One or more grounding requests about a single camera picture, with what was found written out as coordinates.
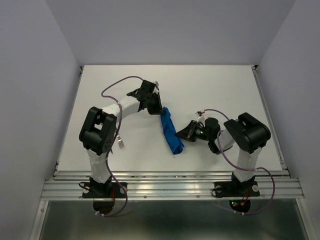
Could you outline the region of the blue satin napkin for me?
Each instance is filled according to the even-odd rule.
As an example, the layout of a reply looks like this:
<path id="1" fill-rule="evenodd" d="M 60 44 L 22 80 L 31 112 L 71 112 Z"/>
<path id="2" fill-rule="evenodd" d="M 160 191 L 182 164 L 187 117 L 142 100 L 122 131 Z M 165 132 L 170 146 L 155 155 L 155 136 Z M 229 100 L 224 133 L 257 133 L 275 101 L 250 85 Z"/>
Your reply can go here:
<path id="1" fill-rule="evenodd" d="M 173 155 L 181 154 L 184 150 L 184 144 L 176 136 L 176 129 L 171 119 L 171 113 L 167 107 L 163 108 L 164 114 L 160 116 L 162 132 L 168 147 Z"/>

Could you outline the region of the silver fork black handle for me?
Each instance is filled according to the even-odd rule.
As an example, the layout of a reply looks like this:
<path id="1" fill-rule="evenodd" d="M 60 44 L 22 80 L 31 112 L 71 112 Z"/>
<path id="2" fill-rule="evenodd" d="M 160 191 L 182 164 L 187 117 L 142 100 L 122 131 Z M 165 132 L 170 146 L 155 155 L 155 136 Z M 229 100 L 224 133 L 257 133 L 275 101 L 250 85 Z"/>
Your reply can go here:
<path id="1" fill-rule="evenodd" d="M 123 149 L 125 147 L 123 139 L 121 138 L 120 135 L 117 135 L 116 138 L 117 138 L 117 143 L 118 143 L 119 148 Z"/>

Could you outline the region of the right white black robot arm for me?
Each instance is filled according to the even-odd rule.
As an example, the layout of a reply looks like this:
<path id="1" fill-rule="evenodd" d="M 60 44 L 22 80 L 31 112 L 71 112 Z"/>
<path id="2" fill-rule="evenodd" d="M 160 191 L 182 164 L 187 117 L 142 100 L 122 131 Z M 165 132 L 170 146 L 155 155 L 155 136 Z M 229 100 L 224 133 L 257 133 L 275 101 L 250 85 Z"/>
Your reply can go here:
<path id="1" fill-rule="evenodd" d="M 211 194 L 216 198 L 260 196 L 255 171 L 258 156 L 271 138 L 269 128 L 247 112 L 224 122 L 224 129 L 216 118 L 202 120 L 203 114 L 198 114 L 199 120 L 191 120 L 175 134 L 178 138 L 188 142 L 207 141 L 210 151 L 224 158 L 234 145 L 239 148 L 237 163 L 227 161 L 234 167 L 231 180 L 214 182 Z"/>

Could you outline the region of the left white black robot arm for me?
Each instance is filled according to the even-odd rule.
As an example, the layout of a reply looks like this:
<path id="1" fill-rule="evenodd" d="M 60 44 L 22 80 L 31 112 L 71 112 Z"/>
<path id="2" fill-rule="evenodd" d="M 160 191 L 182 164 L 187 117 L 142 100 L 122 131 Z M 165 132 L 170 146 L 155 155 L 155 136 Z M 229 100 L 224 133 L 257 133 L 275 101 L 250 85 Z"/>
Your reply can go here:
<path id="1" fill-rule="evenodd" d="M 114 190 L 108 156 L 116 142 L 122 120 L 142 110 L 150 115 L 164 114 L 159 84 L 142 80 L 139 88 L 129 92 L 107 107 L 91 107 L 79 133 L 79 140 L 86 149 L 91 175 L 88 182 L 81 182 L 83 198 L 109 198 Z"/>

